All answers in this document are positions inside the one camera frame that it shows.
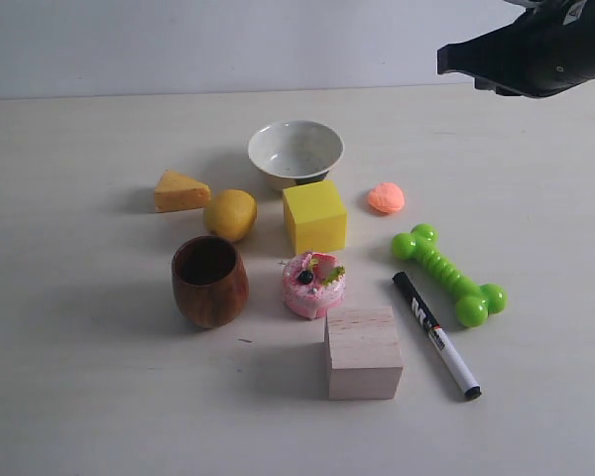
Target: lemon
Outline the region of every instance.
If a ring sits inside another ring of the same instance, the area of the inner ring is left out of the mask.
[[[213,196],[203,210],[207,231],[231,241],[242,240],[258,216],[256,199],[243,190],[224,190]]]

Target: yellow cube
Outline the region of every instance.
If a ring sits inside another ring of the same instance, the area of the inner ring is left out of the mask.
[[[283,203],[285,224],[296,255],[345,248],[348,213],[332,181],[285,188]]]

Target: marker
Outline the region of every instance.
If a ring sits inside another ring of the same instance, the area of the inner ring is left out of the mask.
[[[408,301],[418,323],[427,333],[429,340],[434,344],[434,348],[443,359],[443,362],[449,369],[452,377],[460,387],[465,396],[465,400],[475,400],[481,396],[480,385],[465,365],[462,357],[454,348],[449,337],[436,321],[427,305],[418,295],[417,290],[403,271],[396,273],[393,277],[395,286]]]

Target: wooden cup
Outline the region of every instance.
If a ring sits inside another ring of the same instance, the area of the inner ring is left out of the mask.
[[[236,318],[249,298],[249,280],[240,253],[217,236],[199,236],[172,259],[178,310],[198,327],[210,329]]]

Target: orange ice cream scoop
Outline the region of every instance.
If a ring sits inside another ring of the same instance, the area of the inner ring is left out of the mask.
[[[382,213],[395,213],[406,203],[404,193],[394,183],[380,183],[368,193],[368,203]]]

